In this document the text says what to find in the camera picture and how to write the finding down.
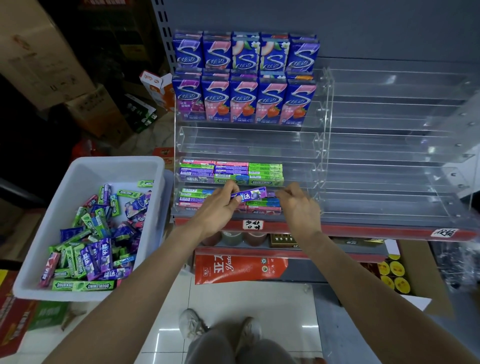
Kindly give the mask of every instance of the sneaker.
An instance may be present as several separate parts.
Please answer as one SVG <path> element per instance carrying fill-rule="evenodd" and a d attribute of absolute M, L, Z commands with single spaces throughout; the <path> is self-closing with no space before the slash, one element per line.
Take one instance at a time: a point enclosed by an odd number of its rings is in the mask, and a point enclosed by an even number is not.
<path fill-rule="evenodd" d="M 235 355 L 238 355 L 243 348 L 251 348 L 261 339 L 262 327 L 260 326 L 260 321 L 253 317 L 247 317 L 241 326 L 240 340 L 235 350 Z"/>
<path fill-rule="evenodd" d="M 205 323 L 191 308 L 181 313 L 179 328 L 184 340 L 194 341 L 206 332 Z"/>

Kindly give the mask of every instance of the white plastic bin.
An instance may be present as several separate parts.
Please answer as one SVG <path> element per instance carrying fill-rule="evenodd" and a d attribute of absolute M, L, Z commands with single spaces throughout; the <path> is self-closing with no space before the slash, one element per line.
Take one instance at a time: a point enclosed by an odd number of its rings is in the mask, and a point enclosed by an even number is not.
<path fill-rule="evenodd" d="M 161 237 L 157 236 L 157 231 L 159 228 L 163 230 L 163 226 L 158 225 L 165 223 L 165 217 L 163 221 L 159 221 L 162 191 L 165 187 L 164 167 L 162 158 L 150 156 L 76 159 L 65 173 L 48 206 L 13 285 L 13 294 L 25 299 L 72 302 L 101 301 L 107 297 L 111 291 L 65 292 L 40 288 L 38 283 L 49 257 L 48 247 L 60 243 L 60 229 L 71 227 L 78 207 L 92 195 L 98 194 L 101 185 L 110 184 L 112 193 L 116 193 L 119 189 L 144 192 L 151 189 L 152 195 L 135 261 L 135 268 L 137 268 L 160 244 Z M 155 183 L 151 188 L 139 188 L 137 183 L 140 180 L 155 180 Z M 131 199 L 119 197 L 122 213 L 113 218 L 116 224 L 126 220 L 124 204 L 128 201 Z"/>

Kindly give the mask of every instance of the handwritten label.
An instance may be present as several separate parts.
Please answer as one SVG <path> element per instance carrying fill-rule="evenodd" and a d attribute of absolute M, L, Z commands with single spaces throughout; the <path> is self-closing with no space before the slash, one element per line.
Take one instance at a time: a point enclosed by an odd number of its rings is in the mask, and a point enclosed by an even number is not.
<path fill-rule="evenodd" d="M 263 220 L 244 220 L 243 229 L 244 230 L 263 230 L 264 221 Z"/>
<path fill-rule="evenodd" d="M 435 230 L 430 236 L 433 238 L 452 238 L 458 229 L 443 228 Z"/>

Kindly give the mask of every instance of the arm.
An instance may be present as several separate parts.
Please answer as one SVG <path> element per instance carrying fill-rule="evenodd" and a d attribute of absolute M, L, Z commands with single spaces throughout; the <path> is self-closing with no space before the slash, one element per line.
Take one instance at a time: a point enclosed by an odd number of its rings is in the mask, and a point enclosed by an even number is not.
<path fill-rule="evenodd" d="M 195 247 L 222 229 L 241 197 L 228 181 L 195 216 L 175 228 L 163 244 L 104 299 L 45 359 L 48 363 L 105 364 L 135 361 L 173 281 Z"/>
<path fill-rule="evenodd" d="M 457 339 L 323 234 L 320 207 L 297 183 L 277 196 L 292 236 L 325 276 L 382 363 L 479 363 Z M 395 332 L 395 340 L 383 328 Z"/>

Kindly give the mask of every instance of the gray pants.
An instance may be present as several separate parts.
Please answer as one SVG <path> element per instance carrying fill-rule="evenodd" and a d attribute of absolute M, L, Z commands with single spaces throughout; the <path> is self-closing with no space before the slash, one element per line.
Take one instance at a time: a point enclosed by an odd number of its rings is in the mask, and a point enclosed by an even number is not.
<path fill-rule="evenodd" d="M 290 354 L 276 342 L 262 339 L 249 349 L 235 353 L 228 339 L 212 329 L 193 341 L 185 364 L 295 364 Z"/>

